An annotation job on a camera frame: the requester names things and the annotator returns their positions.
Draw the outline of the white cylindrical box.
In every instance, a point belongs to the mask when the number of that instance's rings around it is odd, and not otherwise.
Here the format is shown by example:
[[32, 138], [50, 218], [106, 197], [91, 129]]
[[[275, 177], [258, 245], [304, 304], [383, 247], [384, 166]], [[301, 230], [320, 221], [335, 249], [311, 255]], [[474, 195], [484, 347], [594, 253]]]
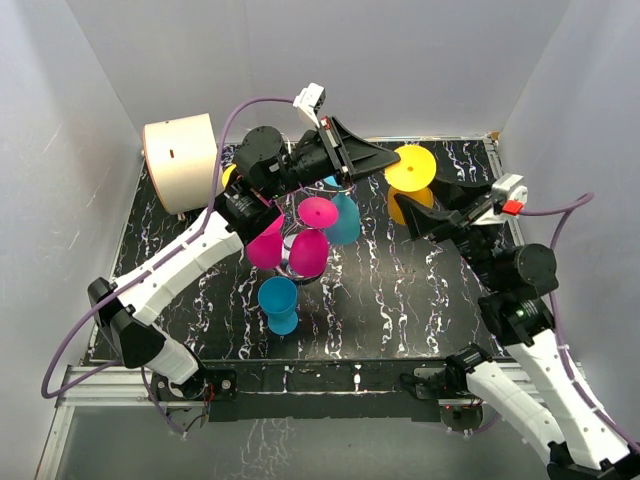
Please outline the white cylindrical box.
[[217, 144], [207, 113], [143, 127], [143, 155], [155, 192], [171, 215], [207, 206]]

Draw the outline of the pink wine glass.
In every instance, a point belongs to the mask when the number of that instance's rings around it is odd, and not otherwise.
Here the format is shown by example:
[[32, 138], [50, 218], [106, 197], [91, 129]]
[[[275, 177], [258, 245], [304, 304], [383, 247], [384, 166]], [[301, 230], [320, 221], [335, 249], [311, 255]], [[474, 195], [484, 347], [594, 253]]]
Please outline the pink wine glass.
[[293, 241], [289, 265], [299, 276], [315, 277], [326, 268], [329, 241], [324, 230], [336, 223], [338, 211], [330, 200], [310, 197], [300, 203], [298, 215], [306, 229]]
[[279, 217], [246, 248], [249, 262], [259, 269], [276, 268], [282, 260], [284, 215]]

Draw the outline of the blue wine glass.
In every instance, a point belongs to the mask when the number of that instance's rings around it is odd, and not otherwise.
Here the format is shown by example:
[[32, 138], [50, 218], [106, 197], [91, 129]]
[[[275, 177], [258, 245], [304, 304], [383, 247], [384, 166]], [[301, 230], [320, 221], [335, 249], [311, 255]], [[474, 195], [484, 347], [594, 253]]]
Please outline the blue wine glass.
[[325, 235], [333, 245], [354, 243], [360, 235], [361, 223], [359, 208], [352, 198], [353, 187], [340, 186], [333, 176], [326, 177], [324, 183], [334, 189], [331, 202], [338, 211], [336, 223], [324, 230]]
[[259, 288], [258, 303], [274, 334], [285, 336], [297, 328], [298, 291], [290, 279], [277, 276], [266, 280]]

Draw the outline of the orange wine glass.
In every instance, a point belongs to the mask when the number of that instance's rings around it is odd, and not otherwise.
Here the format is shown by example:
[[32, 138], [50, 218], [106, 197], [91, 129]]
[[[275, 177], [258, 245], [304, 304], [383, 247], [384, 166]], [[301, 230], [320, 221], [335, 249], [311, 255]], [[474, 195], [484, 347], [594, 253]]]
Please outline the orange wine glass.
[[394, 150], [400, 161], [384, 171], [389, 184], [387, 210], [391, 219], [399, 225], [406, 225], [400, 207], [395, 200], [396, 194], [406, 194], [422, 206], [431, 208], [434, 196], [429, 185], [437, 170], [434, 155], [419, 145], [404, 145]]
[[230, 184], [232, 184], [238, 177], [237, 165], [235, 163], [231, 163], [222, 174], [222, 186], [226, 189]]

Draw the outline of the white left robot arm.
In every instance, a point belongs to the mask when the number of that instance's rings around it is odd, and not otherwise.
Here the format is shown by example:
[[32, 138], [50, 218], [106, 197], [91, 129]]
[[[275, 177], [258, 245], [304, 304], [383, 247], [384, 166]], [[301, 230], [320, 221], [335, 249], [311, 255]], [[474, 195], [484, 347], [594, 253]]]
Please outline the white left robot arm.
[[88, 287], [93, 318], [128, 369], [164, 377], [185, 399], [200, 396], [202, 362], [156, 323], [165, 307], [215, 264], [236, 254], [277, 219], [276, 201], [328, 176], [351, 185], [399, 162], [392, 150], [321, 119], [288, 148], [279, 130], [251, 130], [236, 150], [229, 181], [222, 180], [209, 114], [148, 124], [143, 154], [156, 193], [170, 214], [202, 211], [182, 234], [141, 266]]

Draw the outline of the orange wine glass front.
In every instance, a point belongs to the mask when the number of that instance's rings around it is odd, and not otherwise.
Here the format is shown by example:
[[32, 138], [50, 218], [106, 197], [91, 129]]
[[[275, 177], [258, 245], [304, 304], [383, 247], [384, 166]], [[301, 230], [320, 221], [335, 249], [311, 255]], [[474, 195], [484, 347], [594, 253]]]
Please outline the orange wine glass front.
[[404, 145], [394, 150], [400, 161], [384, 171], [389, 184], [387, 210], [391, 219], [399, 225], [406, 225], [400, 207], [395, 200], [396, 194], [406, 194], [422, 206], [431, 208], [434, 196], [429, 185], [437, 170], [434, 155], [419, 145]]

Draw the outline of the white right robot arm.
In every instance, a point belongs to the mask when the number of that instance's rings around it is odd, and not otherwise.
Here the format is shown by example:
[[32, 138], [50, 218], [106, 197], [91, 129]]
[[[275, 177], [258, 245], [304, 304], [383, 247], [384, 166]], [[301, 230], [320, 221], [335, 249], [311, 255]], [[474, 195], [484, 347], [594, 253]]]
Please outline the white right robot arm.
[[412, 239], [450, 240], [488, 295], [478, 301], [482, 320], [535, 386], [532, 397], [491, 355], [472, 343], [448, 356], [430, 376], [404, 373], [414, 397], [474, 396], [489, 403], [538, 453], [551, 479], [636, 479], [639, 444], [621, 431], [594, 398], [562, 337], [552, 247], [530, 243], [506, 248], [498, 226], [524, 213], [528, 189], [522, 176], [466, 188], [440, 182], [441, 209], [405, 192], [394, 199]]

